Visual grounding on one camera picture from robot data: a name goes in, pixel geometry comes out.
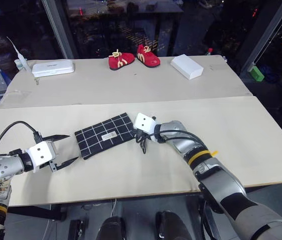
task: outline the black wallet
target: black wallet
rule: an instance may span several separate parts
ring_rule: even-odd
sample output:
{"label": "black wallet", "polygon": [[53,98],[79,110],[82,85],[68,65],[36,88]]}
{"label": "black wallet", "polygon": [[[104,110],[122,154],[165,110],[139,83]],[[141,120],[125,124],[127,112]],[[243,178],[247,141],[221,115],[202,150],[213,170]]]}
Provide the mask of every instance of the black wallet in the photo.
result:
{"label": "black wallet", "polygon": [[134,138],[133,123],[127,113],[76,131],[76,141],[83,159]]}

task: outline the white case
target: white case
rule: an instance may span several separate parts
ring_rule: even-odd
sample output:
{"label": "white case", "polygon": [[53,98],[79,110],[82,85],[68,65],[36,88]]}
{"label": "white case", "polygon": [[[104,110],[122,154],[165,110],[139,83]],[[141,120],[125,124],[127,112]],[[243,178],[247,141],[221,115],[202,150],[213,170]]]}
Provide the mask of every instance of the white case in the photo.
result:
{"label": "white case", "polygon": [[185,54],[176,56],[171,65],[183,74],[188,80],[199,77],[203,73],[203,67]]}
{"label": "white case", "polygon": [[36,78],[72,72],[74,72],[74,64],[70,59],[37,63],[32,68],[32,73]]}

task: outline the glass wall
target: glass wall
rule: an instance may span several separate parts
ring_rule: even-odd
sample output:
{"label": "glass wall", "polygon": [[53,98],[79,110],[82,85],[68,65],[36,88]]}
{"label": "glass wall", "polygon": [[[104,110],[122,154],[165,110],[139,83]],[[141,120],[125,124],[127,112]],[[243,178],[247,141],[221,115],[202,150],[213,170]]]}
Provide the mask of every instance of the glass wall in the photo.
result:
{"label": "glass wall", "polygon": [[62,58],[40,0],[0,0],[0,69],[12,79],[17,56],[6,37],[29,60]]}
{"label": "glass wall", "polygon": [[148,45],[160,57],[236,55],[266,0],[62,0],[80,58]]}

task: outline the white label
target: white label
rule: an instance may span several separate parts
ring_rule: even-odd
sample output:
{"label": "white label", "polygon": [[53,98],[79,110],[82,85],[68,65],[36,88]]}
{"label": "white label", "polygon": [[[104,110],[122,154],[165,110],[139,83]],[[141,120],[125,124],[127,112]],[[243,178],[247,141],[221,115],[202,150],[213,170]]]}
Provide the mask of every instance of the white label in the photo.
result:
{"label": "white label", "polygon": [[112,139],[112,138],[115,138],[117,136],[116,132],[115,131],[112,131],[110,133],[107,133],[105,135],[102,135],[102,140],[103,141],[106,141],[106,140],[109,140],[109,139]]}

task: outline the red shoe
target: red shoe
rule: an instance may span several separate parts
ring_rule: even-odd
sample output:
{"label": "red shoe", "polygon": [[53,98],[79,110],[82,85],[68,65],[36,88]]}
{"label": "red shoe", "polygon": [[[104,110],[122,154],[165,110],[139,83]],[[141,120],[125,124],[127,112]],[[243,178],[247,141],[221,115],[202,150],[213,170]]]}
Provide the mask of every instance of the red shoe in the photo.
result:
{"label": "red shoe", "polygon": [[137,48],[137,59],[149,68],[157,67],[161,62],[148,46],[139,45]]}
{"label": "red shoe", "polygon": [[131,64],[134,62],[134,55],[131,53],[121,53],[117,49],[115,52],[112,53],[111,56],[109,56],[109,66],[111,70],[118,70],[121,67],[124,67],[126,65]]}

